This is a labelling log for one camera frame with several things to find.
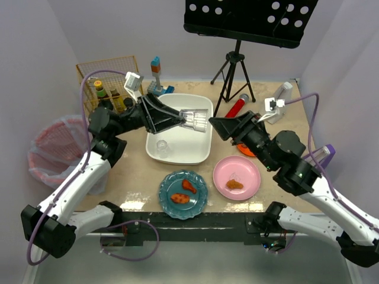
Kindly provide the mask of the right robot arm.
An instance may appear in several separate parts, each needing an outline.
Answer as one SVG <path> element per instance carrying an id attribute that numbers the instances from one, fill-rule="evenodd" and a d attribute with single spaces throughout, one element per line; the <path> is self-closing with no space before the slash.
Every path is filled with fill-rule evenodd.
<path id="1" fill-rule="evenodd" d="M 321 210 L 326 218 L 299 212 L 272 202 L 255 224 L 265 234 L 279 229 L 296 231 L 337 244 L 341 254 L 361 267 L 378 263 L 378 219 L 359 209 L 329 186 L 318 168 L 302 158 L 305 145 L 290 130 L 270 138 L 258 115 L 248 111 L 236 118 L 210 118 L 224 141 L 245 144 L 267 171 L 275 172 L 277 185 Z"/>

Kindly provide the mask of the black lid shaker jar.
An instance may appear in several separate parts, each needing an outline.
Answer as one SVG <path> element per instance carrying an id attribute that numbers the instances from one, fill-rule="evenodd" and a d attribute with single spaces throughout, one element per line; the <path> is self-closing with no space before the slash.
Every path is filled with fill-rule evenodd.
<path id="1" fill-rule="evenodd" d="M 104 107 L 111 111 L 114 109 L 113 104 L 110 100 L 100 100 L 97 107 Z"/>

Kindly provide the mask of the small black cap spice jar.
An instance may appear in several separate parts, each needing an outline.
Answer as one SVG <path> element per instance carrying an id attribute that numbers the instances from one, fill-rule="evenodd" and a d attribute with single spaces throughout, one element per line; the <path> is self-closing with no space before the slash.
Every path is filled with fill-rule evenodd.
<path id="1" fill-rule="evenodd" d="M 123 103 L 124 103 L 124 106 L 125 106 L 126 109 L 129 109 L 129 108 L 131 108 L 134 105 L 133 99 L 129 98 L 129 97 L 125 98 L 124 101 L 123 101 Z"/>

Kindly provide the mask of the pink trash basket with bag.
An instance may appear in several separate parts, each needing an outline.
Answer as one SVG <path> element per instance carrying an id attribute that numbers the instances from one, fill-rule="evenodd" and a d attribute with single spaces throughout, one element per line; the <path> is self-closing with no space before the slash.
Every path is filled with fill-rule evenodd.
<path id="1" fill-rule="evenodd" d="M 27 154 L 30 174 L 57 189 L 87 151 L 87 132 L 80 115 L 66 115 L 40 131 Z"/>

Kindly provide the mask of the small yellow label bottle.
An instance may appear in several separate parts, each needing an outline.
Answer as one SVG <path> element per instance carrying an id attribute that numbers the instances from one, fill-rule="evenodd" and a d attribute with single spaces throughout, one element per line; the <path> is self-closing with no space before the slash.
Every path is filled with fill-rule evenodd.
<path id="1" fill-rule="evenodd" d="M 111 92 L 111 97 L 112 97 L 115 109 L 119 113 L 123 112 L 126 107 L 125 107 L 125 105 L 123 103 L 122 96 L 119 94 L 119 92 L 118 92 L 118 90 L 116 88 L 111 88 L 110 92 Z"/>

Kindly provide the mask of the orange plate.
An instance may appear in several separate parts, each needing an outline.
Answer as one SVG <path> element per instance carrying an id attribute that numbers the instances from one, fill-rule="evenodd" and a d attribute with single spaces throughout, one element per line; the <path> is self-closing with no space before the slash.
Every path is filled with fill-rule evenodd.
<path id="1" fill-rule="evenodd" d="M 255 155 L 244 145 L 244 144 L 238 144 L 237 149 L 244 155 L 249 157 L 255 157 Z"/>

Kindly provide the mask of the pink plate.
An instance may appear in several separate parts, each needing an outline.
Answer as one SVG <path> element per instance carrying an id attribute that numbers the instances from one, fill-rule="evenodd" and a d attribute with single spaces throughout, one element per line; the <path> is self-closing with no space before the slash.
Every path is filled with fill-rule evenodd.
<path id="1" fill-rule="evenodd" d="M 242 183 L 243 189 L 228 189 L 226 183 L 231 179 Z M 229 156 L 216 164 L 213 170 L 213 183 L 224 197 L 233 201 L 244 201 L 258 192 L 261 185 L 261 175 L 251 160 L 241 156 Z"/>

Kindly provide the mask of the red label sauce bottle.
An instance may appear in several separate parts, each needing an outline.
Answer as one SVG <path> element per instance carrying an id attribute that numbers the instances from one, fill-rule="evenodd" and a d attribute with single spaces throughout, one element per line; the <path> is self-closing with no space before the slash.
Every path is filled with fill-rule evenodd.
<path id="1" fill-rule="evenodd" d="M 109 98 L 107 91 L 104 89 L 104 86 L 101 80 L 96 80 L 94 82 L 94 88 L 96 90 L 97 99 L 100 102 L 106 101 Z"/>

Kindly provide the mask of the clear glass cup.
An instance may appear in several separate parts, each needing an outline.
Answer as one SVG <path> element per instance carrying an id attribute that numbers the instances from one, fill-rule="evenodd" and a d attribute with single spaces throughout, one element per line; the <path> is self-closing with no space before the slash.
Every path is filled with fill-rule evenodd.
<path id="1" fill-rule="evenodd" d="M 156 143 L 156 154 L 161 159 L 166 159 L 169 156 L 169 144 L 165 140 L 159 140 Z"/>
<path id="2" fill-rule="evenodd" d="M 208 109 L 182 109 L 179 112 L 185 122 L 181 127 L 205 133 L 208 124 Z"/>

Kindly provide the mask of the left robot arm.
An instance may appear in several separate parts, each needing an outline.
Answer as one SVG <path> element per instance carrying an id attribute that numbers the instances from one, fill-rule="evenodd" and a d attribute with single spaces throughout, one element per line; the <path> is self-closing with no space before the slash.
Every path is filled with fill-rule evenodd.
<path id="1" fill-rule="evenodd" d="M 181 111 L 161 103 L 151 94 L 139 97 L 135 105 L 120 114 L 104 106 L 97 107 L 85 119 L 93 138 L 79 164 L 48 198 L 36 207 L 27 205 L 21 211 L 25 239 L 29 242 L 28 263 L 38 264 L 31 259 L 32 246 L 58 259 L 82 235 L 120 220 L 121 209 L 108 201 L 77 217 L 72 215 L 89 190 L 122 157 L 127 142 L 118 135 L 139 128 L 157 134 L 185 123 Z"/>

